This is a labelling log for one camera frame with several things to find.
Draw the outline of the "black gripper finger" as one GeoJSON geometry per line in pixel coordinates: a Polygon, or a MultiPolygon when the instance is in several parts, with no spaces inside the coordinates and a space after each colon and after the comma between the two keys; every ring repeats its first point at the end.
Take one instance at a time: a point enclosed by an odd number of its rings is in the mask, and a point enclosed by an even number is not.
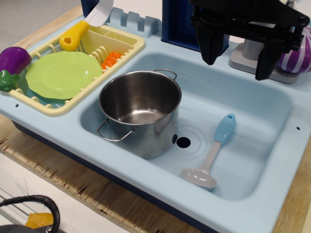
{"type": "Polygon", "coordinates": [[[266,80],[272,74],[281,54],[286,48],[286,41],[291,34],[291,27],[283,25],[257,24],[256,41],[263,44],[256,67],[256,80],[266,80]]]}
{"type": "Polygon", "coordinates": [[[196,36],[202,59],[213,65],[223,50],[224,33],[199,22],[196,24],[196,36]]]}

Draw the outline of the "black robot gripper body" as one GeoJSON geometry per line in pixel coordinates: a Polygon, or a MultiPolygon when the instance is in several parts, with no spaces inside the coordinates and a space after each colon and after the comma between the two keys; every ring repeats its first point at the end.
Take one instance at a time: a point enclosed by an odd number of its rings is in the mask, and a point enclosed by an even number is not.
{"type": "Polygon", "coordinates": [[[191,20],[201,18],[224,35],[256,41],[256,25],[291,27],[284,51],[297,50],[310,17],[279,0],[191,0],[191,20]]]}

